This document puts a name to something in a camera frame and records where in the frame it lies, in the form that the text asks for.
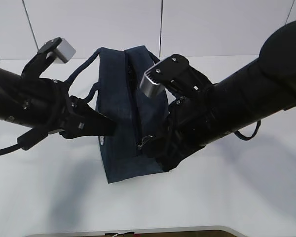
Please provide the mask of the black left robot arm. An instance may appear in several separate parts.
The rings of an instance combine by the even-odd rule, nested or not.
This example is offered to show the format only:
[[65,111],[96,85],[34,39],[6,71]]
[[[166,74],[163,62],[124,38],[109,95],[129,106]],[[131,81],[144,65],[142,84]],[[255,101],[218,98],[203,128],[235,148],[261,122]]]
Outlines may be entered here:
[[40,76],[53,61],[46,53],[37,54],[19,75],[0,68],[0,119],[30,128],[18,143],[53,133],[65,139],[112,136],[116,123],[92,109],[87,99],[69,95],[70,81]]

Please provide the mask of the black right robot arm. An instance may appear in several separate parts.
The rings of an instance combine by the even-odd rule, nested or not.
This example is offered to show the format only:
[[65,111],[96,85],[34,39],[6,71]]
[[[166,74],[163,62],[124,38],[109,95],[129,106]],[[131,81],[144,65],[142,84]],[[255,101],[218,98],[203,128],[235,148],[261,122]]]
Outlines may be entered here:
[[224,80],[212,83],[179,54],[145,71],[140,88],[147,97],[167,89],[175,100],[158,130],[142,145],[165,172],[229,134],[281,110],[296,107],[296,20],[276,30],[258,57]]

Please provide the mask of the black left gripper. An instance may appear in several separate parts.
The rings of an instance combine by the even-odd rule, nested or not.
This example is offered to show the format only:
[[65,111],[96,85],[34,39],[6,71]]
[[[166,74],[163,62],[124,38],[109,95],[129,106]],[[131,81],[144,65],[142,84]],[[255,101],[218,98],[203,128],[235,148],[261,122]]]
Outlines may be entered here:
[[48,131],[61,129],[63,138],[113,136],[116,123],[80,98],[66,98],[67,88],[59,80],[22,78],[22,125]]

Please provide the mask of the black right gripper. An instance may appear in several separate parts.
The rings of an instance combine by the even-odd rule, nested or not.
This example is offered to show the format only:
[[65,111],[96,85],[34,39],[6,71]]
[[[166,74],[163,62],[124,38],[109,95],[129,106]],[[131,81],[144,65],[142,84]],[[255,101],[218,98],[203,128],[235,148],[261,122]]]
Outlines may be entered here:
[[191,99],[170,105],[161,135],[142,138],[142,153],[157,158],[163,172],[217,140],[217,109],[210,98],[202,103]]

